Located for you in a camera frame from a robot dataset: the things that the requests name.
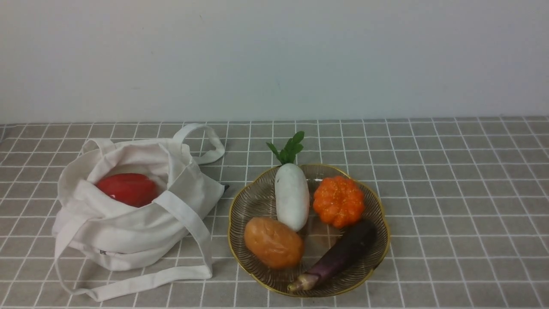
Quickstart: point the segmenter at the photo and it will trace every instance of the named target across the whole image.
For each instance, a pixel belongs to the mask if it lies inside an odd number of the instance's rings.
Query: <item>potato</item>
[[[273,269],[297,266],[304,244],[299,235],[282,222],[267,217],[251,219],[244,230],[246,247]]]

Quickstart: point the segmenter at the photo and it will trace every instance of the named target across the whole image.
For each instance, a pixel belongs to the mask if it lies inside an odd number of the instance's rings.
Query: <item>artificial vegetable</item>
[[[244,229],[244,243],[272,269],[295,267],[304,252],[303,240],[287,225],[267,217],[252,218]]]
[[[358,222],[366,208],[364,193],[352,179],[342,176],[324,178],[313,197],[320,220],[338,229]]]
[[[282,165],[274,178],[277,219],[293,231],[299,231],[305,226],[310,208],[307,178],[301,168],[294,164],[295,156],[303,150],[300,143],[304,136],[303,131],[297,132],[280,153],[272,143],[267,143]]]
[[[290,283],[288,290],[307,291],[321,285],[367,254],[376,240],[376,226],[370,220],[360,220],[352,225],[320,260]]]
[[[105,177],[96,187],[111,198],[133,206],[143,207],[158,197],[156,183],[137,173],[122,173]]]

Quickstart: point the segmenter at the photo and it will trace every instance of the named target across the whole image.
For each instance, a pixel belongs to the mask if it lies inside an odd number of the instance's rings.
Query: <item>red bell pepper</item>
[[[159,195],[156,183],[137,173],[105,177],[97,182],[96,187],[111,198],[133,207],[148,205]]]

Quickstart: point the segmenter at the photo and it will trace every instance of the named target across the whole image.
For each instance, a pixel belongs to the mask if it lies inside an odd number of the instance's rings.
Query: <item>plate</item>
[[[312,197],[323,178],[341,175],[351,178],[340,169],[324,164],[300,165],[309,185]],[[294,268],[273,270],[261,263],[244,243],[244,229],[254,217],[276,219],[275,175],[279,167],[274,167],[261,174],[253,183],[243,188],[234,198],[229,210],[228,241],[229,248],[241,268],[258,283],[279,294],[295,297],[327,297],[350,291],[364,283],[381,263],[389,250],[390,231],[385,221],[383,205],[379,197],[368,186],[355,183],[364,192],[366,210],[362,217],[371,220],[377,228],[377,241],[370,252],[360,258],[353,266],[309,291],[290,293],[287,290],[291,283],[302,272],[311,267],[326,253],[337,238],[345,231],[338,230],[322,223],[312,206],[305,227],[298,232],[304,239],[305,253],[301,262]]]

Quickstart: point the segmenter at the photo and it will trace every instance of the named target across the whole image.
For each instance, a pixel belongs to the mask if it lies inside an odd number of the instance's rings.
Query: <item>gold rim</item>
[[[376,264],[376,266],[374,268],[372,268],[370,270],[370,272],[364,276],[364,279],[362,279],[360,282],[356,283],[355,285],[351,286],[350,288],[347,288],[345,290],[342,290],[342,291],[339,291],[339,292],[336,292],[336,293],[331,293],[331,294],[328,294],[324,297],[330,297],[330,296],[335,296],[335,295],[340,295],[340,294],[343,294],[343,293],[346,293],[346,292],[349,292],[349,291],[352,291],[356,288],[358,288],[360,285],[362,285],[364,282],[366,282],[366,280],[368,280],[374,273],[374,270],[377,269],[377,267],[381,264],[381,262],[383,262],[383,260],[385,259],[385,256],[387,255],[387,252],[389,252],[389,247],[390,247],[390,244],[391,244],[391,230],[389,228],[389,224],[387,223],[387,221],[385,220],[385,208],[383,207],[383,204],[381,203],[381,200],[379,199],[379,196],[376,194],[376,192],[374,190],[372,190],[370,188],[370,186],[368,186],[367,184],[364,184],[360,181],[357,181],[355,180],[354,178],[352,178],[349,174],[347,174],[346,172],[342,171],[341,169],[337,168],[337,167],[334,167],[332,165],[328,165],[328,164],[322,164],[322,163],[319,163],[319,164],[300,164],[298,165],[299,167],[305,167],[305,166],[323,166],[323,167],[328,167],[328,168],[332,168],[332,169],[335,169],[337,170],[338,172],[344,174],[346,177],[348,177],[349,179],[352,179],[353,181],[357,182],[357,183],[360,183],[361,185],[363,185],[368,191],[370,191],[370,193],[376,198],[376,200],[378,201],[378,204],[379,204],[379,208],[381,210],[381,214],[382,214],[382,221],[383,221],[383,225],[385,226],[385,228],[387,228],[387,245],[385,246],[385,251],[383,252],[381,258],[379,259],[379,262]],[[233,255],[234,259],[237,261],[238,265],[240,266],[240,268],[245,271],[248,275],[250,275],[252,278],[254,278],[255,281],[257,281],[257,283],[259,283],[261,286],[263,286],[264,288],[266,288],[267,290],[271,290],[273,292],[276,292],[278,294],[282,294],[282,295],[285,295],[285,296],[291,296],[291,297],[302,297],[302,298],[310,298],[310,297],[315,297],[315,296],[302,296],[302,295],[295,295],[295,294],[290,294],[290,293],[286,293],[286,292],[282,292],[282,291],[279,291],[277,289],[274,289],[268,285],[266,285],[265,283],[263,283],[261,280],[259,280],[254,274],[248,272],[241,264],[240,260],[238,259],[236,253],[234,253],[234,249],[233,249],[233,246],[231,244],[231,226],[232,226],[232,210],[233,210],[233,205],[234,205],[234,201],[236,200],[237,196],[239,196],[246,188],[248,188],[249,186],[253,185],[254,183],[256,183],[256,181],[258,179],[260,179],[263,175],[265,175],[266,173],[274,170],[275,168],[277,168],[278,166],[276,167],[272,167],[266,171],[264,171],[263,173],[261,173],[254,181],[252,181],[249,185],[246,185],[244,186],[242,189],[240,189],[240,191],[238,191],[238,193],[234,196],[233,198],[233,201],[231,202],[231,206],[229,207],[229,226],[228,226],[228,229],[227,229],[227,241],[229,243],[229,249],[231,250],[231,254]]]

